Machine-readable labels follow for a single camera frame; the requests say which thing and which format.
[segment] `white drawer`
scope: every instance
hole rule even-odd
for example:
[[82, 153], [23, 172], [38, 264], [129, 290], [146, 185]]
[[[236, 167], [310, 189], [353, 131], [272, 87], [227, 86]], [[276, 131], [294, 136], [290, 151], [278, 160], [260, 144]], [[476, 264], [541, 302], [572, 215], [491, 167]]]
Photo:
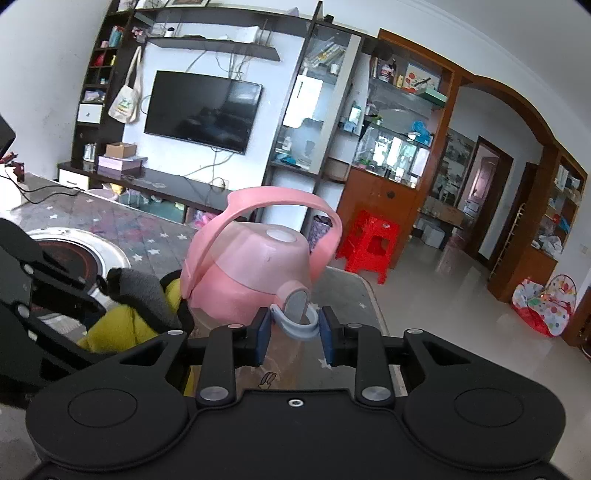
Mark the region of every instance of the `white drawer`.
[[80, 175], [79, 173], [60, 169], [59, 182], [66, 187], [78, 187], [82, 190], [88, 190], [90, 178]]
[[99, 124], [100, 115], [103, 112], [102, 105], [90, 105], [88, 103], [81, 103], [78, 108], [78, 121], [87, 122], [90, 124]]

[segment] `television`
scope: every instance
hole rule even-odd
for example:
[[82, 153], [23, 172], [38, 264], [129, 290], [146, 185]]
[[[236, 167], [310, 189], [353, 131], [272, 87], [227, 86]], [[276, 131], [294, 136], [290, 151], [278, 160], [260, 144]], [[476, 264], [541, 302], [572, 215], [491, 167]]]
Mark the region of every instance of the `television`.
[[257, 83], [159, 70], [144, 132], [243, 154], [261, 93]]

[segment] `yellow cushion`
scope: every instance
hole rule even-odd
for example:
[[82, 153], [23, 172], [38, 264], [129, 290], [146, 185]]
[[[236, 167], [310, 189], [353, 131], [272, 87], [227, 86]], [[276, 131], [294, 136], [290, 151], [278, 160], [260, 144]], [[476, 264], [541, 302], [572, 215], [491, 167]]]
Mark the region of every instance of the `yellow cushion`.
[[[176, 312], [180, 306], [181, 281], [172, 281], [165, 291], [166, 300]], [[158, 336], [144, 319], [133, 308], [119, 305], [108, 311], [95, 325], [88, 330], [78, 345], [92, 353], [121, 353]], [[185, 395], [193, 393], [194, 377], [189, 375]]]

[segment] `pink box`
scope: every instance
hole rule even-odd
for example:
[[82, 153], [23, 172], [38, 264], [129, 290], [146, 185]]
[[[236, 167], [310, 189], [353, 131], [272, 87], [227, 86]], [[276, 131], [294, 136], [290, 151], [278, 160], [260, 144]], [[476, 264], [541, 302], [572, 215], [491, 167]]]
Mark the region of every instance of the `pink box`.
[[99, 157], [99, 167], [111, 168], [113, 170], [120, 171], [131, 170], [132, 168], [140, 168], [144, 160], [148, 160], [148, 157]]

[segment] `red plastic stool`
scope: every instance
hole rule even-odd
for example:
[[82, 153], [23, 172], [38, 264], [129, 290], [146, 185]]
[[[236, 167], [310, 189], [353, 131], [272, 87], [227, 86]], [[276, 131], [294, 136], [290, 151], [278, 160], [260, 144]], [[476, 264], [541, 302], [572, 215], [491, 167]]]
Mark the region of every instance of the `red plastic stool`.
[[[378, 283], [383, 284], [399, 233], [400, 226], [397, 223], [361, 210], [337, 251], [336, 258], [347, 259], [347, 272], [378, 272]], [[388, 240], [386, 249], [382, 248], [383, 239]]]

